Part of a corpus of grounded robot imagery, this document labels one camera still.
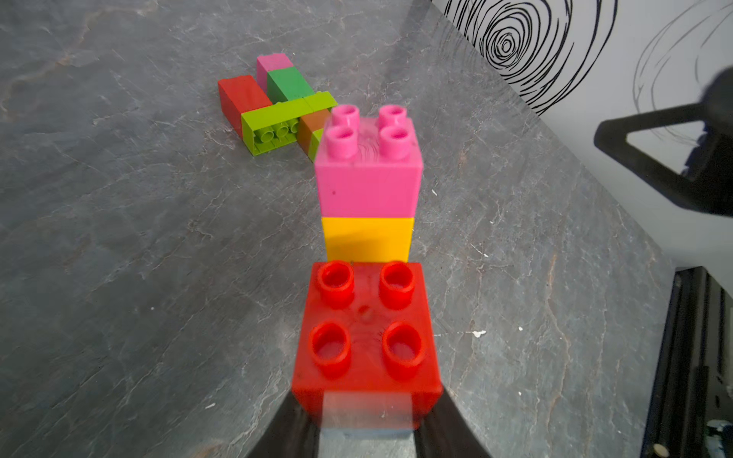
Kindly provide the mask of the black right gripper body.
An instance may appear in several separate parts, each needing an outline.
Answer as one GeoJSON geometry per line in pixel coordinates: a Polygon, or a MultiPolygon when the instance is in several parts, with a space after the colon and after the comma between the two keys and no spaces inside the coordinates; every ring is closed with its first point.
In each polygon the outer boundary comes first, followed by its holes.
{"type": "Polygon", "coordinates": [[[732,186],[732,68],[719,73],[704,91],[704,133],[686,162],[687,177],[710,189],[732,186]]]}

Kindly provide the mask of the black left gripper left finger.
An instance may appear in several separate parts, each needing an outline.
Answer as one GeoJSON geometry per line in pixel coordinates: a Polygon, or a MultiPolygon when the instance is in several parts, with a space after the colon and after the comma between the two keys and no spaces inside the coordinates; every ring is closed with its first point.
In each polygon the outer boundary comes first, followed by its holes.
{"type": "Polygon", "coordinates": [[[316,458],[320,429],[290,391],[247,457],[316,458]]]}

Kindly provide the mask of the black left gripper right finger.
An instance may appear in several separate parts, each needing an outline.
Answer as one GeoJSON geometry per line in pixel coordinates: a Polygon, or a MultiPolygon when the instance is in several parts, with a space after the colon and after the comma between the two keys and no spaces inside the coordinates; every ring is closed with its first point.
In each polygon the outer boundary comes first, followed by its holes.
{"type": "Polygon", "coordinates": [[[446,387],[414,431],[418,458],[491,458],[458,410],[446,387]]]}

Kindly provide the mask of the small red lego brick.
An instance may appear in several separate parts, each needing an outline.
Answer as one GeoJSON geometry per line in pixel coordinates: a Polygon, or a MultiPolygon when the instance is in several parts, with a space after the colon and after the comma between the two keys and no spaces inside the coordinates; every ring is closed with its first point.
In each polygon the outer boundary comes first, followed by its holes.
{"type": "Polygon", "coordinates": [[[314,263],[291,391],[320,427],[417,429],[443,393],[419,263],[314,263]]]}

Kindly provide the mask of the blue lego brick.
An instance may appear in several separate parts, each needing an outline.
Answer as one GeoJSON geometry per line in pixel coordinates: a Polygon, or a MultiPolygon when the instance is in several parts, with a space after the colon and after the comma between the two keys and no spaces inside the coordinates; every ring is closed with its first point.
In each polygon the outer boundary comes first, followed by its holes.
{"type": "Polygon", "coordinates": [[[322,429],[318,457],[416,458],[407,429],[322,429]]]}

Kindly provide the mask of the lime green long lego brick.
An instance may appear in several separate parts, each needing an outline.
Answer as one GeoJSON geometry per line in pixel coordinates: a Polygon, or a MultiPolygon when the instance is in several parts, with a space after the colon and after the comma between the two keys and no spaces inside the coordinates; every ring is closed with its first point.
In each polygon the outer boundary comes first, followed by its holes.
{"type": "Polygon", "coordinates": [[[303,116],[337,105],[330,93],[320,92],[245,112],[241,114],[242,141],[252,156],[290,145],[297,140],[303,116]]]}

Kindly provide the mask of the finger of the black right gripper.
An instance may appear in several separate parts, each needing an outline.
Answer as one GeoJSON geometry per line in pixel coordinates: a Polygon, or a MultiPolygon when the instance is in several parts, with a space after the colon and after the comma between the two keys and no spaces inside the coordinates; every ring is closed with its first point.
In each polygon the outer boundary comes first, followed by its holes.
{"type": "Polygon", "coordinates": [[[594,143],[601,152],[639,177],[673,204],[690,211],[730,217],[732,215],[732,186],[710,189],[691,181],[687,167],[677,173],[654,160],[627,141],[631,133],[702,121],[700,102],[627,118],[601,122],[594,143]]]}

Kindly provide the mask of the yellow lego brick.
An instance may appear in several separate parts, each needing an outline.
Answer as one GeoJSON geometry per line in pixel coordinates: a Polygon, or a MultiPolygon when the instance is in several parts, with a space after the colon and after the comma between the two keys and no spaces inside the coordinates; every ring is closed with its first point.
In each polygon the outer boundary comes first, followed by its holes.
{"type": "Polygon", "coordinates": [[[328,261],[408,262],[413,218],[322,217],[328,261]]]}

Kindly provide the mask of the lime square lego brick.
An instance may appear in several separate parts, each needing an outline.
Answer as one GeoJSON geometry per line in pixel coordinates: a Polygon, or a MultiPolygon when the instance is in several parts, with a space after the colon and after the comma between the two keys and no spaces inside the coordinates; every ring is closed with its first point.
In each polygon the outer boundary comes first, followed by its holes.
{"type": "Polygon", "coordinates": [[[307,155],[311,162],[315,162],[324,130],[318,129],[311,135],[307,155]]]}

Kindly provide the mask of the magenta lego brick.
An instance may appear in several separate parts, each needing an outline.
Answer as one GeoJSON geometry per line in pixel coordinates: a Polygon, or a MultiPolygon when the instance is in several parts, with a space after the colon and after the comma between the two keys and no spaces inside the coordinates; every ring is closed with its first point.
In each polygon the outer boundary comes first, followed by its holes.
{"type": "Polygon", "coordinates": [[[256,79],[264,92],[267,92],[267,76],[270,72],[293,67],[293,63],[284,53],[260,55],[256,61],[256,79]]]}
{"type": "Polygon", "coordinates": [[[326,218],[413,218],[424,162],[408,110],[385,105],[365,118],[354,105],[332,109],[314,162],[326,218]]]}

